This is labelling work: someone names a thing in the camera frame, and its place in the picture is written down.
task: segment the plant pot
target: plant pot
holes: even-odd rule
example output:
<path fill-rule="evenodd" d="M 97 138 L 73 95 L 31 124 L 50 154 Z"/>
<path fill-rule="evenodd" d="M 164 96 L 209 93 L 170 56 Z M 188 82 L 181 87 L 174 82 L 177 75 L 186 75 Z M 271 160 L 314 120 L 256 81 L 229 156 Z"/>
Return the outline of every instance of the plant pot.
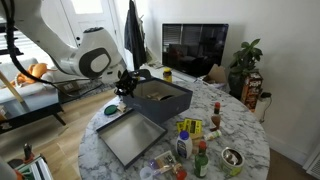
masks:
<path fill-rule="evenodd" d="M 240 100 L 245 77 L 241 73 L 229 73 L 230 95 Z"/>

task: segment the round marble table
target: round marble table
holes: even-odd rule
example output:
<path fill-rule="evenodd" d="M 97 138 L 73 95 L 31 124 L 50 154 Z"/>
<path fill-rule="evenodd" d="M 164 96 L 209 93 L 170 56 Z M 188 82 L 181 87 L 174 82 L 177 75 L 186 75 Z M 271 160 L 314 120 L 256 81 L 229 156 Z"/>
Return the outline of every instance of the round marble table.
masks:
<path fill-rule="evenodd" d="M 200 82 L 176 82 L 176 84 L 193 91 L 190 108 L 166 121 L 163 127 L 168 130 L 168 133 L 127 170 L 124 170 L 120 161 L 96 132 L 96 129 L 121 115 L 117 113 L 107 117 L 103 114 L 104 108 L 110 104 L 118 104 L 119 98 L 111 100 L 95 114 L 86 128 L 79 147 L 78 160 L 82 179 L 140 179 L 139 171 L 147 166 L 148 160 L 168 150 L 174 151 L 178 136 L 177 121 L 182 121 L 185 117 L 202 119 L 204 133 L 210 132 L 210 117 L 213 114 L 214 103 L 217 101 L 221 103 L 222 136 L 207 142 L 207 155 L 210 161 L 206 179 L 226 179 L 225 174 L 219 169 L 219 155 L 225 147 L 237 149 L 246 159 L 242 172 L 232 179 L 267 178 L 270 161 L 269 145 L 264 130 L 254 115 L 229 94 Z M 193 155 L 188 160 L 182 160 L 188 172 L 187 179 L 197 179 L 193 173 L 193 163 Z M 175 179 L 175 177 L 169 172 L 155 179 Z"/>

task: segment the tv screen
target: tv screen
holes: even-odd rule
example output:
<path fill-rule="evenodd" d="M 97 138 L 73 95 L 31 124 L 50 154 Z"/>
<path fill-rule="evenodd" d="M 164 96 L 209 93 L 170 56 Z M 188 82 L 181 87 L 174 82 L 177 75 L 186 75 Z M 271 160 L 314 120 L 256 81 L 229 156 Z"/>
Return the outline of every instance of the tv screen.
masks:
<path fill-rule="evenodd" d="M 162 24 L 162 64 L 191 76 L 220 66 L 228 24 Z"/>

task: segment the yellow bottle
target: yellow bottle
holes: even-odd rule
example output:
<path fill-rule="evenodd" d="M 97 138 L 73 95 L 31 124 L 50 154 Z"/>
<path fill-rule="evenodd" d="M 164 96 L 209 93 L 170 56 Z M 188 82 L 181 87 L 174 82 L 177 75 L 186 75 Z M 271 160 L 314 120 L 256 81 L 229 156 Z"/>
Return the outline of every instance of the yellow bottle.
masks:
<path fill-rule="evenodd" d="M 170 68 L 164 68 L 163 70 L 163 80 L 172 83 L 172 72 Z"/>

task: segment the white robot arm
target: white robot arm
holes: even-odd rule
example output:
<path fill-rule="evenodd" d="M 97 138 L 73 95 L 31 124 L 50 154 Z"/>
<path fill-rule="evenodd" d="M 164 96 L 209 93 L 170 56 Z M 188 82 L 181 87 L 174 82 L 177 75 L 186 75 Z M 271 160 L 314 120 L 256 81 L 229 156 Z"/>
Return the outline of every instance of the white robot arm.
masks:
<path fill-rule="evenodd" d="M 12 2 L 15 4 L 15 27 L 47 52 L 60 71 L 90 79 L 102 76 L 104 83 L 122 80 L 120 88 L 126 88 L 128 83 L 129 86 L 135 86 L 134 82 L 129 82 L 132 79 L 125 70 L 125 63 L 111 35 L 105 29 L 87 29 L 84 31 L 81 45 L 78 48 L 72 47 L 65 44 L 42 19 L 41 0 L 1 1 L 5 1 L 8 8 L 11 8 Z M 0 16 L 6 18 L 3 5 L 0 6 Z"/>

